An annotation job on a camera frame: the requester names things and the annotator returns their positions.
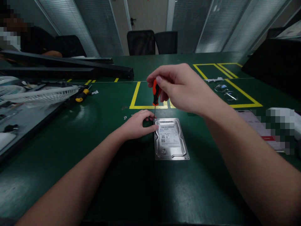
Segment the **white fan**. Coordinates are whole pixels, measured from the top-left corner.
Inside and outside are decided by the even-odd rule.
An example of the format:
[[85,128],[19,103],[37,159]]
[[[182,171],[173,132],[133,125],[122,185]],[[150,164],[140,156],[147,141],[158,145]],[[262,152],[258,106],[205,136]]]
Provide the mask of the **white fan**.
[[3,98],[13,103],[25,103],[28,107],[36,107],[62,102],[76,94],[78,90],[78,86],[70,86],[5,95]]
[[0,86],[0,105],[7,102],[7,100],[3,99],[4,95],[24,93],[25,91],[26,89],[22,86],[17,86],[17,85]]
[[0,84],[11,82],[13,80],[18,80],[18,78],[13,76],[0,76]]

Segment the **office chair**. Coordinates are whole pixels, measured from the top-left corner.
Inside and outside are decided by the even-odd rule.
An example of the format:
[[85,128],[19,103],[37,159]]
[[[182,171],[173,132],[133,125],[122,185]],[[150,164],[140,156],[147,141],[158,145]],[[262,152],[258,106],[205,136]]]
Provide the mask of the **office chair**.
[[156,54],[155,33],[152,30],[129,31],[127,40],[130,56]]
[[178,32],[165,31],[155,34],[159,54],[176,54],[178,51]]

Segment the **yellow screwdriver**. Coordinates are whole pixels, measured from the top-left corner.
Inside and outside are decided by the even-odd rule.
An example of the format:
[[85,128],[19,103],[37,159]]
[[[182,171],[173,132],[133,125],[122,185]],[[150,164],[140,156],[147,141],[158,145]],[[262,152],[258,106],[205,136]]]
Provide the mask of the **yellow screwdriver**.
[[75,99],[76,102],[82,102],[82,101],[84,101],[84,99],[86,99],[88,93],[90,92],[89,89],[91,88],[91,86],[92,85],[90,85],[88,89],[84,89],[83,92],[81,92],[79,95],[77,95],[77,97]]

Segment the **person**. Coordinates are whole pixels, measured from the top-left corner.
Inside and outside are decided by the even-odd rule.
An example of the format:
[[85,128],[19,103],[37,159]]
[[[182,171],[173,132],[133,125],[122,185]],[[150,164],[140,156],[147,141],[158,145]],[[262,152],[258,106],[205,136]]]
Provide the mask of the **person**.
[[[277,154],[187,64],[165,65],[147,77],[160,101],[202,117],[242,197],[263,225],[300,225],[301,172]],[[78,225],[120,146],[158,129],[148,110],[135,113],[67,172],[17,225]]]
[[56,39],[44,29],[31,26],[23,19],[18,18],[13,10],[7,9],[3,1],[0,9],[0,24],[7,31],[14,32],[20,36],[22,52],[35,53],[50,57],[63,57]]

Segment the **label sticker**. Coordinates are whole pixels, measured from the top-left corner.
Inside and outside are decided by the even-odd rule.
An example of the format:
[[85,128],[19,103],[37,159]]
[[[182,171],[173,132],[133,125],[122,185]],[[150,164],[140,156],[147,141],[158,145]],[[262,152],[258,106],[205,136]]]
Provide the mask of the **label sticker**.
[[162,148],[181,147],[176,125],[159,125],[159,141]]

